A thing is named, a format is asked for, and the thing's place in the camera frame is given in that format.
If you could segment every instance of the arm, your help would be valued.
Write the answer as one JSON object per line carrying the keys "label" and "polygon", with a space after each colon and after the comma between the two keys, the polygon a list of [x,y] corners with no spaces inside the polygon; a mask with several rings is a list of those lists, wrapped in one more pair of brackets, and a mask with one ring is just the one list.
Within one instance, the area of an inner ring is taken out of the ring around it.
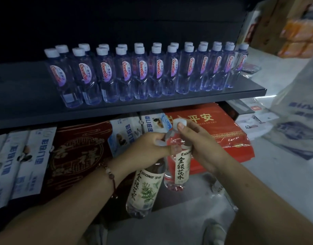
{"label": "arm", "polygon": [[313,244],[313,224],[233,159],[198,124],[179,131],[193,142],[193,156],[229,193],[266,244]]}
{"label": "arm", "polygon": [[[156,146],[155,140],[163,136],[163,133],[144,134],[108,164],[115,176],[116,186],[129,173],[181,151],[178,146]],[[105,169],[98,168],[36,213],[0,232],[0,245],[19,241],[28,245],[76,244],[112,193],[112,180]]]}

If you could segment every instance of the white floor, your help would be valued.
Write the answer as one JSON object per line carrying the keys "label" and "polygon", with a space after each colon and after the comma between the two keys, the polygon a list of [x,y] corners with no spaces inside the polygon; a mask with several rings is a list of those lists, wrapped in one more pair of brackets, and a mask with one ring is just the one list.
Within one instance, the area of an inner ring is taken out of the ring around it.
{"label": "white floor", "polygon": [[[249,49],[247,62],[262,70],[252,78],[274,96],[291,83],[308,59],[281,59]],[[270,107],[273,97],[259,98]],[[270,142],[257,138],[252,141],[255,158],[243,163],[261,181],[313,222],[313,160],[306,161]],[[234,211],[225,197],[212,195],[208,173],[192,175],[183,193],[161,188],[156,206],[165,208],[143,220],[128,219],[114,224],[108,232],[112,244],[200,244],[204,227],[214,218],[226,229]]]}

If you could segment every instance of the green plant illustration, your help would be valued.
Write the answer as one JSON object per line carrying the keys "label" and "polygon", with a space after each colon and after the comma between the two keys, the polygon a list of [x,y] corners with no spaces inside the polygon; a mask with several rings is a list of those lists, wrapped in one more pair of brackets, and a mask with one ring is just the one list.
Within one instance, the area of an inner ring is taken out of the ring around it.
{"label": "green plant illustration", "polygon": [[148,203],[151,200],[153,200],[154,196],[156,195],[155,192],[153,192],[153,188],[150,187],[150,184],[148,184],[147,182],[143,183],[143,187],[142,187],[142,198],[145,199],[144,203]]}
{"label": "green plant illustration", "polygon": [[157,183],[153,183],[153,186],[156,188],[156,189],[159,189],[159,184],[160,184],[161,180],[159,180]]}

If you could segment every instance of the hand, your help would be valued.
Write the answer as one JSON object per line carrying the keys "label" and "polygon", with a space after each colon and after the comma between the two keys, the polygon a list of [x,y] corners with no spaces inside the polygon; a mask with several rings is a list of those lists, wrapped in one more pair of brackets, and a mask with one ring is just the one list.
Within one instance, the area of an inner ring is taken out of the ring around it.
{"label": "hand", "polygon": [[229,154],[197,123],[187,119],[187,126],[178,123],[177,128],[193,143],[192,156],[209,172],[216,173]]}
{"label": "hand", "polygon": [[182,151],[179,145],[158,146],[156,140],[162,140],[165,133],[148,132],[140,136],[124,153],[122,157],[128,166],[129,173],[138,169],[146,169],[159,159],[178,154]]}

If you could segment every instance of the beige label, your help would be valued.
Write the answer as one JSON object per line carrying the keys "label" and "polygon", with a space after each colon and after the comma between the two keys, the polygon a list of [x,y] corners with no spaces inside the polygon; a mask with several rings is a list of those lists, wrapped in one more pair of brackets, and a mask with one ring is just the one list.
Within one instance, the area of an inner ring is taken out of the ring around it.
{"label": "beige label", "polygon": [[175,184],[180,185],[188,181],[191,159],[191,148],[176,154]]}
{"label": "beige label", "polygon": [[152,208],[163,179],[164,173],[153,174],[146,170],[137,170],[127,199],[138,210]]}

